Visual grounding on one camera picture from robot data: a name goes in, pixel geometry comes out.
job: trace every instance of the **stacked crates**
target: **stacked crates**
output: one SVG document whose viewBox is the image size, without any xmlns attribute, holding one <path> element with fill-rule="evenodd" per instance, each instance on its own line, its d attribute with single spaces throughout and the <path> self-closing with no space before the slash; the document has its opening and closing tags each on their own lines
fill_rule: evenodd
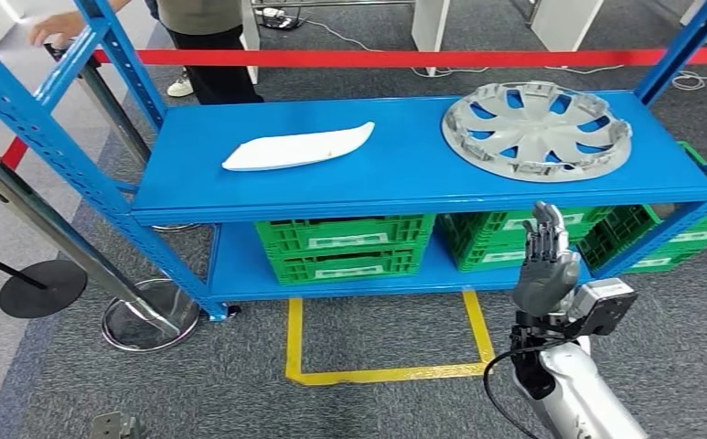
<svg viewBox="0 0 707 439">
<path fill-rule="evenodd" d="M 680 142 L 699 165 L 707 162 L 694 149 Z M 673 211 L 659 206 L 620 206 L 579 242 L 579 249 L 591 269 L 617 256 L 633 242 L 660 224 Z M 707 248 L 707 217 L 657 248 L 626 273 L 666 272 Z"/>
<path fill-rule="evenodd" d="M 571 242 L 580 241 L 611 208 L 561 209 Z M 453 213 L 439 216 L 447 250 L 462 272 L 492 270 L 522 264 L 525 229 L 535 219 L 529 210 Z"/>
<path fill-rule="evenodd" d="M 280 284 L 338 282 L 415 274 L 435 215 L 261 221 Z"/>
</svg>

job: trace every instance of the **robot finger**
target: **robot finger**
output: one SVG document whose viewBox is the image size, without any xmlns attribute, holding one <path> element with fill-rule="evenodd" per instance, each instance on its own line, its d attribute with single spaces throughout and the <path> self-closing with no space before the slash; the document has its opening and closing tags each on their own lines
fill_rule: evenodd
<svg viewBox="0 0 707 439">
<path fill-rule="evenodd" d="M 552 223 L 552 217 L 548 212 L 548 204 L 544 201 L 537 201 L 533 207 L 533 216 L 540 224 Z"/>
<path fill-rule="evenodd" d="M 546 241 L 544 240 L 544 238 L 547 235 L 547 230 L 543 224 L 539 224 L 538 227 L 539 227 L 539 231 L 536 233 L 536 239 L 535 239 L 536 249 L 534 249 L 534 253 L 535 253 L 534 256 L 538 260 L 543 260 L 544 259 L 544 249 L 545 249 L 545 244 L 546 244 Z"/>
<path fill-rule="evenodd" d="M 544 233 L 544 259 L 555 262 L 558 259 L 558 233 L 554 227 L 550 226 L 545 229 Z"/>
<path fill-rule="evenodd" d="M 569 251 L 569 232 L 566 230 L 555 230 L 555 235 L 552 237 L 555 253 L 561 254 Z"/>
<path fill-rule="evenodd" d="M 556 229 L 565 229 L 565 224 L 563 223 L 563 215 L 558 210 L 558 208 L 555 207 L 554 204 L 548 204 L 544 208 L 544 211 L 550 218 L 550 223 L 552 223 L 552 226 L 554 226 Z"/>
<path fill-rule="evenodd" d="M 536 233 L 536 230 L 533 229 L 533 224 L 531 224 L 530 220 L 526 220 L 522 222 L 523 229 L 525 229 L 526 233 L 531 234 L 531 233 Z"/>
</svg>

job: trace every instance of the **crate label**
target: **crate label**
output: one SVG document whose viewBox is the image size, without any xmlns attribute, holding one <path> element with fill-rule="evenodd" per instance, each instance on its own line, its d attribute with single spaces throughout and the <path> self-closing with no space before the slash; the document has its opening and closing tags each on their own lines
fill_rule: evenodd
<svg viewBox="0 0 707 439">
<path fill-rule="evenodd" d="M 334 236 L 331 238 L 311 238 L 307 241 L 308 249 L 330 249 L 351 245 L 370 245 L 388 243 L 388 233 L 370 233 L 368 235 Z"/>
<path fill-rule="evenodd" d="M 582 219 L 584 218 L 583 213 L 574 213 L 572 215 L 563 215 L 563 224 L 566 226 L 572 226 L 574 224 L 579 224 L 582 222 Z M 503 230 L 521 230 L 522 223 L 525 221 L 530 221 L 530 225 L 533 227 L 536 227 L 536 219 L 534 218 L 528 218 L 528 219 L 510 219 L 509 221 L 504 224 L 504 229 Z"/>
<path fill-rule="evenodd" d="M 639 261 L 636 265 L 630 268 L 660 267 L 662 265 L 668 265 L 672 259 L 673 258 L 646 259 L 644 261 Z"/>
<path fill-rule="evenodd" d="M 331 279 L 333 277 L 364 276 L 385 273 L 382 265 L 369 267 L 340 268 L 337 270 L 316 270 L 316 279 Z"/>
<path fill-rule="evenodd" d="M 482 262 L 504 262 L 524 258 L 525 252 L 490 253 L 485 255 L 485 258 L 482 259 Z"/>
<path fill-rule="evenodd" d="M 676 238 L 669 242 L 687 242 L 687 241 L 703 241 L 707 240 L 707 231 L 695 231 L 692 233 L 682 233 L 676 235 Z"/>
</svg>

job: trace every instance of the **upper shelf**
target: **upper shelf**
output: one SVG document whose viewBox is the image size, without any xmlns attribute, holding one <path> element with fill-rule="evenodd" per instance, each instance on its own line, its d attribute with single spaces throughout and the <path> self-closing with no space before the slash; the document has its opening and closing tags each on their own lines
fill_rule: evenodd
<svg viewBox="0 0 707 439">
<path fill-rule="evenodd" d="M 633 127 L 633 152 L 591 180 L 532 183 L 489 174 L 447 146 L 440 122 L 458 98 L 419 97 L 171 109 L 135 196 L 142 223 L 231 222 L 529 209 L 707 199 L 707 178 L 628 91 L 600 91 Z M 375 123 L 352 154 L 309 166 L 232 172 L 221 162 L 256 137 Z"/>
</svg>

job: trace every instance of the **blue metal shelf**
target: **blue metal shelf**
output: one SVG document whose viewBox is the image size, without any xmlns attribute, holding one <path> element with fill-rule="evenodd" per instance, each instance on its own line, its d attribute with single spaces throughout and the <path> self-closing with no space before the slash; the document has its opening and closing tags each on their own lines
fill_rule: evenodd
<svg viewBox="0 0 707 439">
<path fill-rule="evenodd" d="M 605 177 L 549 185 L 483 172 L 456 155 L 439 129 L 455 96 L 174 108 L 132 214 L 156 225 L 529 209 L 537 199 L 561 207 L 707 199 L 707 177 L 636 96 L 597 95 L 633 126 L 630 159 Z M 375 122 L 369 141 L 334 160 L 262 172 L 220 165 L 256 137 L 366 121 Z"/>
<path fill-rule="evenodd" d="M 213 300 L 221 302 L 291 297 L 451 293 L 465 287 L 506 290 L 515 286 L 520 275 L 519 267 L 460 273 L 435 233 L 426 248 L 421 270 L 415 276 L 281 286 L 251 223 L 224 224 L 220 226 L 217 235 L 210 256 L 209 285 Z M 589 279 L 590 273 L 583 265 L 583 282 Z"/>
<path fill-rule="evenodd" d="M 707 167 L 694 165 L 648 109 L 707 40 L 707 0 L 635 91 L 596 93 L 633 126 L 627 163 L 604 177 L 556 184 L 497 177 L 456 156 L 440 130 L 455 96 L 168 110 L 107 0 L 74 1 L 88 27 L 36 96 L 0 63 L 0 119 L 213 320 L 226 317 L 226 300 L 431 293 L 465 286 L 504 289 L 518 275 L 517 268 L 459 273 L 432 239 L 416 276 L 282 287 L 252 226 L 243 221 L 528 209 L 537 199 L 559 207 L 684 202 L 593 273 L 605 278 L 622 273 L 707 216 Z M 122 193 L 131 186 L 103 173 L 50 113 L 98 43 L 158 131 L 132 203 Z M 220 167 L 237 145 L 256 137 L 337 130 L 367 121 L 376 123 L 370 140 L 338 159 L 258 173 Z M 207 284 L 146 227 L 185 222 L 213 223 L 219 230 Z"/>
</svg>

